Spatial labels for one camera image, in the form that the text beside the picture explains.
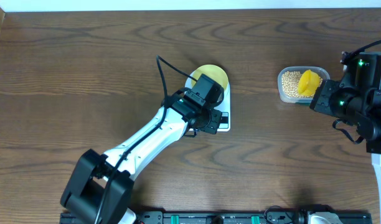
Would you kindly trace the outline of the pale yellow bowl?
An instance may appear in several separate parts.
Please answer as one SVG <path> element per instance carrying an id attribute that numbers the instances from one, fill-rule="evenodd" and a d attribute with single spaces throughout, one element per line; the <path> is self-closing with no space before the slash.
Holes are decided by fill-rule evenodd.
<path id="1" fill-rule="evenodd" d="M 224 90 L 227 89 L 229 81 L 225 71 L 216 65 L 202 65 L 191 73 L 191 76 L 198 80 L 204 74 L 220 84 Z"/>

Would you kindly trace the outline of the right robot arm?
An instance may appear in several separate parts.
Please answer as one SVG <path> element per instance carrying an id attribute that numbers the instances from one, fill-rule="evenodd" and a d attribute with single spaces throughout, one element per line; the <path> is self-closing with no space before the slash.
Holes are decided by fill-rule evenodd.
<path id="1" fill-rule="evenodd" d="M 381 52 L 345 53 L 339 81 L 323 80 L 309 105 L 318 113 L 336 118 L 333 125 L 356 126 L 358 139 L 366 142 L 379 188 L 381 221 Z"/>

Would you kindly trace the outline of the yellow measuring scoop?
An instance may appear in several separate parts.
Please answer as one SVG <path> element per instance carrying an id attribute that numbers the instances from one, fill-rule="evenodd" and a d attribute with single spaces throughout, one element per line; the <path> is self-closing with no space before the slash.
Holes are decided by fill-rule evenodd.
<path id="1" fill-rule="evenodd" d="M 306 97 L 313 96 L 321 82 L 322 78 L 316 72 L 306 70 L 299 80 L 298 94 Z"/>

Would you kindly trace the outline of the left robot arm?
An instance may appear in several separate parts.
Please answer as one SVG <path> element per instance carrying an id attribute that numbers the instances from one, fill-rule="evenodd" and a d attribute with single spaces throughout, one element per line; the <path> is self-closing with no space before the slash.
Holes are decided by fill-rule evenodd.
<path id="1" fill-rule="evenodd" d="M 164 99 L 158 112 L 125 142 L 99 154 L 81 155 L 61 196 L 61 205 L 83 223 L 134 223 L 129 209 L 142 170 L 189 129 L 216 134 L 225 103 L 222 90 L 182 88 Z"/>

